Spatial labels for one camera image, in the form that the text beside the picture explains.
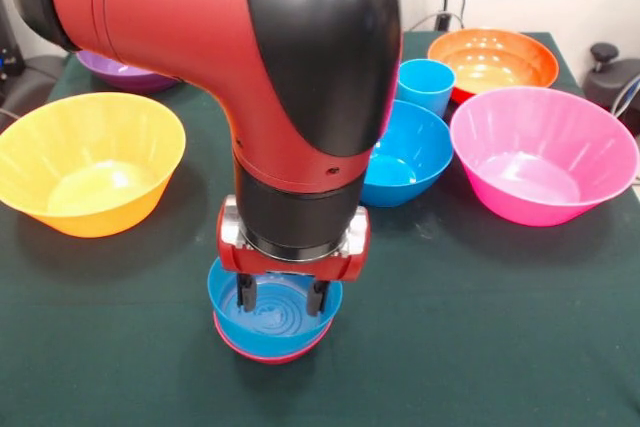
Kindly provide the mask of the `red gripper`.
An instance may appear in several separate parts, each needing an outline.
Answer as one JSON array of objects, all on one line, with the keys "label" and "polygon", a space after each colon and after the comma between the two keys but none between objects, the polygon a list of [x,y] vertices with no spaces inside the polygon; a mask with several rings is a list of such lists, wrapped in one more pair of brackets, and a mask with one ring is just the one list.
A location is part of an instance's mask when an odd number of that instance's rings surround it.
[{"label": "red gripper", "polygon": [[366,263],[371,240],[369,215],[358,206],[337,247],[311,259],[279,258],[256,248],[245,235],[236,197],[224,198],[217,219],[217,248],[224,269],[236,275],[237,305],[245,312],[256,307],[257,285],[252,275],[268,272],[315,277],[307,294],[307,314],[323,313],[330,281],[355,281]]}]

